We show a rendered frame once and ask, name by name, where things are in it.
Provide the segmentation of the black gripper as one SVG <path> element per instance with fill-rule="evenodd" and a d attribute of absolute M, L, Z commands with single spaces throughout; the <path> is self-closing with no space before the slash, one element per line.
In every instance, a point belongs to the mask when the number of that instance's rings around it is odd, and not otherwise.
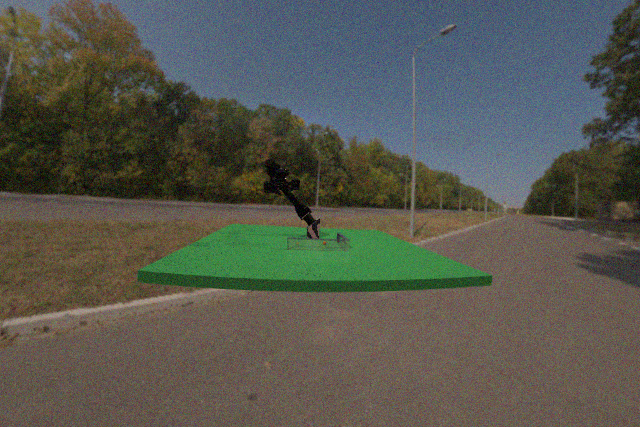
<path fill-rule="evenodd" d="M 275 193 L 281 196 L 281 192 L 279 189 L 283 189 L 288 187 L 288 193 L 290 195 L 291 191 L 298 190 L 300 188 L 300 180 L 299 178 L 292 178 L 291 181 L 286 182 L 285 179 L 277 179 L 275 182 L 265 181 L 264 189 L 265 193 Z"/>

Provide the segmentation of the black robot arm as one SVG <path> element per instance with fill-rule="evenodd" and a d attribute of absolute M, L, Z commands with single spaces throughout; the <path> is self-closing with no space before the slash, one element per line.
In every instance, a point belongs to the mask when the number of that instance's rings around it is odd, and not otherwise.
<path fill-rule="evenodd" d="M 289 170 L 285 168 L 280 168 L 280 165 L 277 164 L 273 158 L 266 160 L 265 166 L 267 167 L 266 173 L 268 174 L 269 181 L 275 182 L 277 179 L 285 179 L 285 176 L 289 175 Z M 274 178 L 274 180 L 273 180 Z M 296 214 L 299 216 L 301 220 L 305 220 L 308 224 L 308 227 L 313 224 L 316 219 L 314 219 L 310 213 L 312 212 L 309 207 L 305 206 L 294 197 L 292 193 L 288 193 L 288 188 L 279 189 L 286 195 L 286 197 L 291 201 L 291 203 L 295 206 Z M 310 213 L 308 213 L 310 212 Z M 308 213 L 308 214 L 307 214 Z M 306 215 L 307 214 L 307 215 Z M 306 216 L 305 216 L 306 215 Z M 305 216 L 305 217 L 304 217 Z M 304 218 L 303 218 L 304 217 Z"/>

